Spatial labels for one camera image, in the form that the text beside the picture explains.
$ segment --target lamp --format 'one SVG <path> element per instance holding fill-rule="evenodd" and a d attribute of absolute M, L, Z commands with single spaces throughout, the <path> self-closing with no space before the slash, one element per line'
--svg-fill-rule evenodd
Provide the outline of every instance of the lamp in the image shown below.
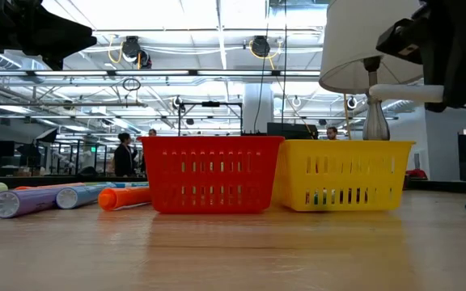
<path fill-rule="evenodd" d="M 328 7 L 320 85 L 333 92 L 366 94 L 365 140 L 390 137 L 381 101 L 369 95 L 369 88 L 377 82 L 409 83 L 422 75 L 421 66 L 375 49 L 383 31 L 419 6 L 418 0 L 333 0 Z"/>

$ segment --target white lampshade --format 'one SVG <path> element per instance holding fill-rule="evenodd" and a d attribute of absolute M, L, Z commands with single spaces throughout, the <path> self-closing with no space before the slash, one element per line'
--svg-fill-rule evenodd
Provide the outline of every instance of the white lampshade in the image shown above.
<path fill-rule="evenodd" d="M 362 60 L 382 56 L 379 84 L 409 83 L 422 66 L 377 51 L 379 36 L 395 22 L 410 18 L 418 0 L 332 0 L 327 12 L 320 85 L 329 91 L 362 94 L 369 87 Z"/>

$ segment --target purple marker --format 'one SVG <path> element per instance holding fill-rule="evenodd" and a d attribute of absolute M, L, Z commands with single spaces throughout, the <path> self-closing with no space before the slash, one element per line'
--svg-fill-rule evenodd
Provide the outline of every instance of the purple marker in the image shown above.
<path fill-rule="evenodd" d="M 0 192 L 0 218 L 13 218 L 55 206 L 63 188 L 37 188 Z"/>

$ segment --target ceiling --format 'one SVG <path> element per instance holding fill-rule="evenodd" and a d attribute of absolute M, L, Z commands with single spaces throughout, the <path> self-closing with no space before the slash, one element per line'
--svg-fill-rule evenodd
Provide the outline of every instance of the ceiling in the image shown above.
<path fill-rule="evenodd" d="M 323 31 L 327 24 L 326 2 L 288 0 L 287 9 L 281 0 L 99 0 L 98 5 L 87 0 L 44 0 L 43 6 L 51 13 L 91 27 L 93 35 L 97 37 L 97 45 L 65 59 L 65 70 L 135 70 L 135 65 L 120 57 L 120 48 L 126 36 L 139 36 L 142 49 L 150 54 L 153 70 L 315 71 L 317 78 L 293 78 L 285 84 L 282 78 L 264 80 L 271 85 L 276 100 L 275 112 L 278 107 L 281 108 L 283 85 L 286 95 L 295 100 L 294 105 L 299 101 L 299 105 L 295 106 L 296 111 L 290 106 L 284 109 L 286 116 L 294 117 L 286 121 L 297 122 L 296 112 L 300 116 L 344 116 L 342 95 L 320 88 L 317 82 Z M 254 36 L 265 34 L 271 46 L 271 61 L 255 57 L 249 49 Z M 16 62 L 27 59 L 21 52 L 15 51 L 5 52 L 4 56 Z M 0 107 L 0 116 L 170 116 L 176 114 L 172 111 L 172 102 L 176 96 L 185 102 L 242 102 L 245 98 L 245 84 L 261 81 L 260 78 L 232 76 L 171 76 L 170 82 L 165 82 L 167 77 L 137 78 L 142 83 L 141 88 L 128 92 L 122 86 L 123 78 L 107 76 L 49 76 L 42 78 L 41 82 L 0 77 L 0 86 L 15 93 L 3 94 L 0 91 L 0 102 L 7 100 L 9 103 L 22 103 L 32 100 L 59 103 L 69 100 L 75 103 L 116 104 L 124 103 L 127 96 L 127 102 L 145 104 L 141 107 L 120 104 L 69 110 L 28 108 L 31 112 L 9 111 Z M 354 112 L 363 114 L 365 97 L 354 97 L 361 101 Z M 394 116 L 397 104 L 386 105 L 386 114 Z M 239 134 L 239 120 L 231 108 L 196 108 L 192 114 L 227 118 L 195 120 L 193 125 L 184 125 L 184 131 L 188 134 Z M 87 128 L 102 135 L 115 135 L 115 131 L 121 130 L 143 134 L 148 129 L 157 129 L 161 134 L 169 135 L 176 133 L 174 125 L 177 120 L 124 118 L 118 124 L 108 124 L 89 118 L 76 123 L 73 120 L 43 118 L 41 122 L 76 125 L 80 127 L 78 129 Z M 339 128 L 343 126 L 342 120 L 330 120 L 329 123 Z"/>

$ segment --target desk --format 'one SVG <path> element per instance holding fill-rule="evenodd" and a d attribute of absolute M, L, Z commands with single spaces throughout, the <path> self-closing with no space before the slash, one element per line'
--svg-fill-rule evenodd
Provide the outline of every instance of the desk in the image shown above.
<path fill-rule="evenodd" d="M 466 290 L 465 203 L 411 191 L 382 213 L 49 210 L 0 220 L 0 290 Z"/>

